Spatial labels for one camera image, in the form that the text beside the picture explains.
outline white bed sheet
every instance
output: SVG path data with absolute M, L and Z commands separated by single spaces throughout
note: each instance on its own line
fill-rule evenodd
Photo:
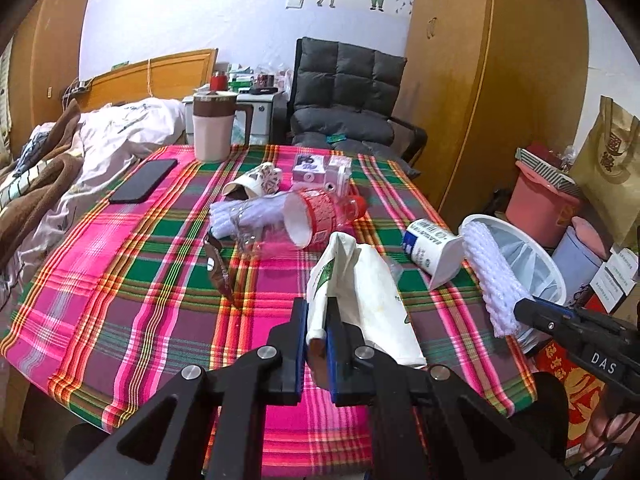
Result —
M 184 127 L 184 105 L 177 100 L 148 98 L 82 114 L 71 145 L 84 156 L 78 178 L 0 271 L 0 333 L 24 286 L 106 188 L 156 149 L 173 144 Z

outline purple trash can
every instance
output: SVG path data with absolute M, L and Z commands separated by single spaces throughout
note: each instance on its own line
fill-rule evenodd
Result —
M 566 285 L 566 303 L 574 298 L 574 294 L 583 285 L 588 284 L 598 272 L 602 260 L 584 245 L 575 234 L 573 226 L 569 226 L 556 247 L 552 260 L 560 269 Z

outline smartphone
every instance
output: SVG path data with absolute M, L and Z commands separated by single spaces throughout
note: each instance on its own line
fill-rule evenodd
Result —
M 139 170 L 116 189 L 109 198 L 109 202 L 112 204 L 140 204 L 144 202 L 177 164 L 178 161 L 175 158 L 145 162 Z

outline metal bolt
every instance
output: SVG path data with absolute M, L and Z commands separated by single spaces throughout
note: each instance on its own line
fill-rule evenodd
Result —
M 258 357 L 260 359 L 271 359 L 277 353 L 278 351 L 273 346 L 261 346 L 258 348 Z
M 442 365 L 434 366 L 431 369 L 431 377 L 436 379 L 436 381 L 446 381 L 451 377 L 451 370 Z
M 358 359 L 371 359 L 375 354 L 370 346 L 358 346 L 354 353 Z
M 201 373 L 202 373 L 202 370 L 200 369 L 199 366 L 189 365 L 189 366 L 185 366 L 182 369 L 182 371 L 180 372 L 180 375 L 185 379 L 187 379 L 188 381 L 191 381 L 192 379 L 197 379 Z

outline black pants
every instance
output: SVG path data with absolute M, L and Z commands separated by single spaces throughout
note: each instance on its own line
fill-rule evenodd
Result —
M 564 462 L 569 431 L 569 403 L 564 386 L 546 372 L 533 374 L 538 400 L 509 420 L 530 434 L 538 445 L 560 463 Z M 62 463 L 69 474 L 109 435 L 91 424 L 71 428 L 63 445 Z

